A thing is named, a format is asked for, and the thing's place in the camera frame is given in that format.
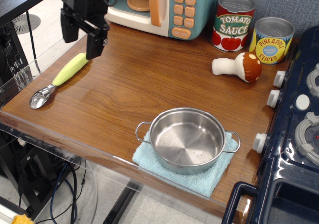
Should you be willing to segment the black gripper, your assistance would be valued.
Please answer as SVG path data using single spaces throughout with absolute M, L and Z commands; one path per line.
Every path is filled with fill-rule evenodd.
M 61 29 L 66 43 L 78 40 L 79 30 L 87 35 L 86 59 L 101 56 L 108 43 L 109 26 L 104 20 L 109 0 L 62 0 Z

